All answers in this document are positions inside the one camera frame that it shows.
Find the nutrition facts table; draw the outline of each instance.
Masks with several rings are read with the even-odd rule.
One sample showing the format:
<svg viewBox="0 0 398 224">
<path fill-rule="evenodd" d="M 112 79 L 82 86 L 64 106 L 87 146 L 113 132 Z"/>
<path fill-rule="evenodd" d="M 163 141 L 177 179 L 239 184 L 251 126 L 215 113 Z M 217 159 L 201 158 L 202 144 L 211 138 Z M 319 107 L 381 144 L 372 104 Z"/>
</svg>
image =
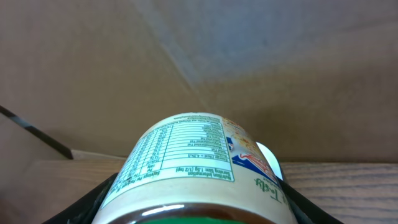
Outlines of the nutrition facts table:
<svg viewBox="0 0 398 224">
<path fill-rule="evenodd" d="M 182 119 L 147 133 L 136 144 L 103 206 L 128 189 L 176 177 L 234 181 L 220 119 Z"/>
</svg>

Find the jar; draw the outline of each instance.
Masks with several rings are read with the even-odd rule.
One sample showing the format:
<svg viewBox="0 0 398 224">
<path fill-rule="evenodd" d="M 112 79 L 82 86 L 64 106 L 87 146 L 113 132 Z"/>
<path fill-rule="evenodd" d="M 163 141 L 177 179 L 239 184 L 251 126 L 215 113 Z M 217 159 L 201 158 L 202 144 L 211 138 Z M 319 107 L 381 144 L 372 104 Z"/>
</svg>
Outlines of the jar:
<svg viewBox="0 0 398 224">
<path fill-rule="evenodd" d="M 233 121 L 166 118 L 138 140 L 93 223 L 297 223 L 266 158 Z"/>
</svg>

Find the cardboard wall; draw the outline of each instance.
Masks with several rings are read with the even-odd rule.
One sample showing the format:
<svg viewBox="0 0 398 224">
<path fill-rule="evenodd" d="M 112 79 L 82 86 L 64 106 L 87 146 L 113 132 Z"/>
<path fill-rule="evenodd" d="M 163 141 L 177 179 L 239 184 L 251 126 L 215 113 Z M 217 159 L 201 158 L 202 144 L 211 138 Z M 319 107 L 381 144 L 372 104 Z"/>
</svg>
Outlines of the cardboard wall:
<svg viewBox="0 0 398 224">
<path fill-rule="evenodd" d="M 206 111 L 280 160 L 398 161 L 393 0 L 25 3 L 0 9 L 0 104 L 70 148 Z"/>
<path fill-rule="evenodd" d="M 0 197 L 40 160 L 67 159 L 39 138 L 0 114 Z"/>
</svg>

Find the green lid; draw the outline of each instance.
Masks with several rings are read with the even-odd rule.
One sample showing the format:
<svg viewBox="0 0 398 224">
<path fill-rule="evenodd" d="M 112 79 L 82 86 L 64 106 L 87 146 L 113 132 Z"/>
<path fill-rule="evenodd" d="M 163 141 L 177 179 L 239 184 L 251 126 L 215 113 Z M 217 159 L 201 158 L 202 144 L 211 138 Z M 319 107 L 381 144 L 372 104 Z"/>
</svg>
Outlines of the green lid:
<svg viewBox="0 0 398 224">
<path fill-rule="evenodd" d="M 163 218 L 144 222 L 145 224 L 244 224 L 243 222 L 231 220 L 219 220 L 209 217 L 181 217 L 181 218 Z"/>
</svg>

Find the black holder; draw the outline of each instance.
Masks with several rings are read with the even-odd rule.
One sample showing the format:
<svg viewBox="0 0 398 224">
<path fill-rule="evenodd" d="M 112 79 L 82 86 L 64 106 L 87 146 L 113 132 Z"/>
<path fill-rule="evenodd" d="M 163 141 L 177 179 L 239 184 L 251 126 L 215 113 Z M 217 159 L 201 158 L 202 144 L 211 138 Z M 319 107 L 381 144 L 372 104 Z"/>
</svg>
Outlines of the black holder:
<svg viewBox="0 0 398 224">
<path fill-rule="evenodd" d="M 100 209 L 112 183 L 118 176 L 113 174 L 96 188 L 88 192 L 77 202 L 60 212 L 58 215 L 44 222 L 44 224 L 89 224 L 93 221 L 95 214 Z M 325 211 L 320 209 L 314 203 L 309 201 L 303 195 L 294 190 L 289 184 L 278 179 L 280 186 L 292 208 L 298 224 L 335 224 L 342 223 Z"/>
</svg>

